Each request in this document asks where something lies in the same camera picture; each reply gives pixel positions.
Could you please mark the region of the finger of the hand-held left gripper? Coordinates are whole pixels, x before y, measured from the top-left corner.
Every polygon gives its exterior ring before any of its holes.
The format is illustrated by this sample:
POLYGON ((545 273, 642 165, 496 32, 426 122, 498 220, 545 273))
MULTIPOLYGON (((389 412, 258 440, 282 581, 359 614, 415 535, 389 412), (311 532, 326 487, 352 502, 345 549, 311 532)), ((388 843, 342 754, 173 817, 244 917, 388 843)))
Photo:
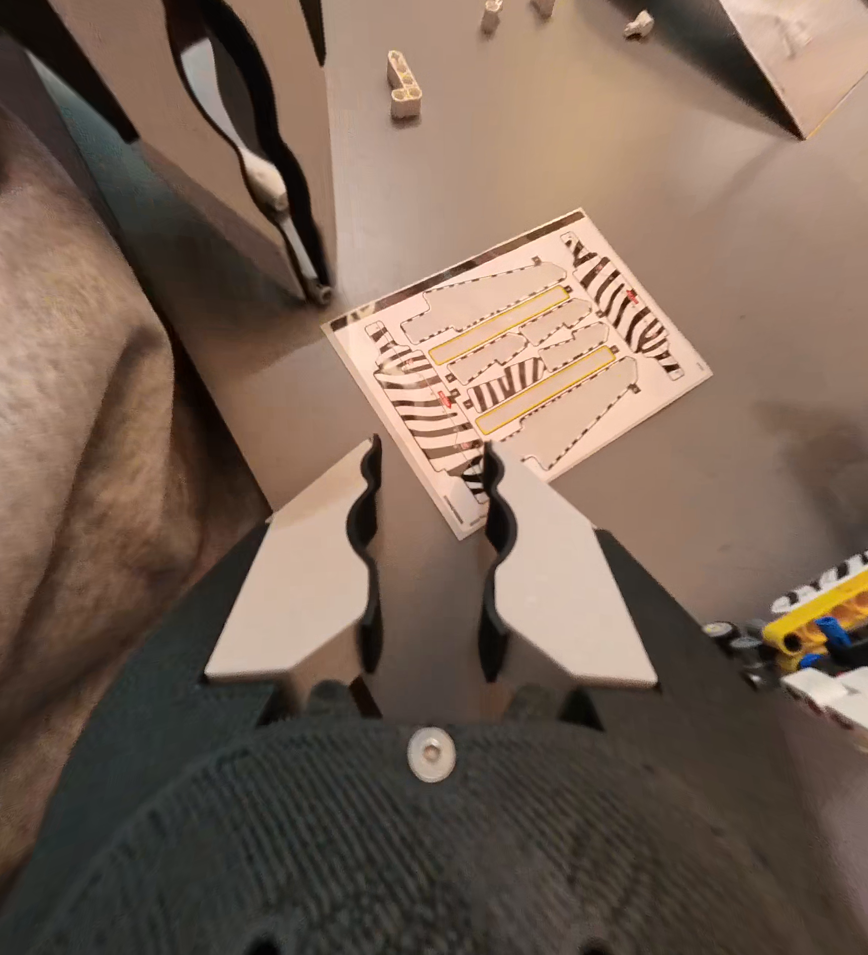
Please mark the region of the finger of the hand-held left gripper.
POLYGON ((321 2, 211 2, 223 129, 237 149, 271 161, 321 280, 337 255, 326 43, 321 2))
POLYGON ((50 2, 138 133, 152 168, 286 293, 308 300, 253 199, 220 108, 211 2, 50 2))

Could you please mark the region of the zebra sticker sheet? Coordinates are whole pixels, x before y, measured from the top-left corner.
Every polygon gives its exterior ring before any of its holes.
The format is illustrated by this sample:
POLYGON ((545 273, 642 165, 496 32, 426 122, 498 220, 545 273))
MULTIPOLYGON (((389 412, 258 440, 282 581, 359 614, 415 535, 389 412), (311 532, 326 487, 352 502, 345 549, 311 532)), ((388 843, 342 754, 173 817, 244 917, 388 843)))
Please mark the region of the zebra sticker sheet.
POLYGON ((459 541, 486 445, 551 482, 713 376, 582 208, 321 328, 459 541))

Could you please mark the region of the lego plane model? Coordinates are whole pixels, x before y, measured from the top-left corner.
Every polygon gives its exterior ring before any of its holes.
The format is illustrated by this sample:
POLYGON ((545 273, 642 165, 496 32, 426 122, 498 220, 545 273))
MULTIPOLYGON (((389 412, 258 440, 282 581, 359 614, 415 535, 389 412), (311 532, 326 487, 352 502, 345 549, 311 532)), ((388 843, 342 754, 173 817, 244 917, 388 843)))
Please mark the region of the lego plane model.
POLYGON ((868 547, 778 596, 764 621, 703 633, 753 689, 780 689, 868 755, 868 547))

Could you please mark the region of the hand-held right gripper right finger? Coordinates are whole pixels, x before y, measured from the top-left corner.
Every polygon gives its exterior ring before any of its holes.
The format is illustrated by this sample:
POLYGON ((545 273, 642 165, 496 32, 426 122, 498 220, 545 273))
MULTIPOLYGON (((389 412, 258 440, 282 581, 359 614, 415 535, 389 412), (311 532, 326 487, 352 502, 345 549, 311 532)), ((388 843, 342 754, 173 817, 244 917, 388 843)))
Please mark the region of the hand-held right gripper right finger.
POLYGON ((485 448, 488 567, 479 662, 488 684, 658 686, 594 525, 512 451, 485 448))

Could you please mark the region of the lego instruction booklet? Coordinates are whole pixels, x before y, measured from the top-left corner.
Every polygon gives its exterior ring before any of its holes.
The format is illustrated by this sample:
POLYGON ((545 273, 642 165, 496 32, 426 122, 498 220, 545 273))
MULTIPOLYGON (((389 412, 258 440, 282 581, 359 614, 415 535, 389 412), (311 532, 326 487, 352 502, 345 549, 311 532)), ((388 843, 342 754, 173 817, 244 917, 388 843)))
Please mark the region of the lego instruction booklet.
POLYGON ((868 1, 709 2, 710 74, 798 140, 868 76, 868 1))

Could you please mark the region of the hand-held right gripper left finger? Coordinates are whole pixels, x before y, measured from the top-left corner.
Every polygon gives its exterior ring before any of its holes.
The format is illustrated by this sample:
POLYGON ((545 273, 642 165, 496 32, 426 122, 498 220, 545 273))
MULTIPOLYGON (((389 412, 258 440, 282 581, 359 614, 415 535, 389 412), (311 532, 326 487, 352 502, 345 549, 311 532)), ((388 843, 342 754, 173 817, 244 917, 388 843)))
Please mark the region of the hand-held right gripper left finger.
POLYGON ((383 648, 378 532, 380 436, 273 514, 203 671, 211 684, 350 685, 383 648))

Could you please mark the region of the white lego connector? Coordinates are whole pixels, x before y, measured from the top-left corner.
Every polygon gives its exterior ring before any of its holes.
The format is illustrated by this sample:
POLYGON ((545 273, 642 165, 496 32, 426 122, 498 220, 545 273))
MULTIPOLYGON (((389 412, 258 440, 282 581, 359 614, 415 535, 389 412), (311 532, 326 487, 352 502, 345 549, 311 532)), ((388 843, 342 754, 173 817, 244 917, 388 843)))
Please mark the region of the white lego connector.
POLYGON ((284 179, 271 161, 248 149, 239 151, 244 177, 254 198, 279 216, 290 209, 284 179))

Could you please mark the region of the white angled lego beam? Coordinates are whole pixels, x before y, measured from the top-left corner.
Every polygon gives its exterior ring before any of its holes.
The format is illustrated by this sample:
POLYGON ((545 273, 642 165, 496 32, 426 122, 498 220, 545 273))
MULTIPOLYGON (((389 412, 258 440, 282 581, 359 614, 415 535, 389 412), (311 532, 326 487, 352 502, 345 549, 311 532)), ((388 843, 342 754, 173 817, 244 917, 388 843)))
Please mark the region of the white angled lego beam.
POLYGON ((419 118, 423 91, 402 52, 388 51, 386 77, 390 88, 391 119, 401 123, 419 118))

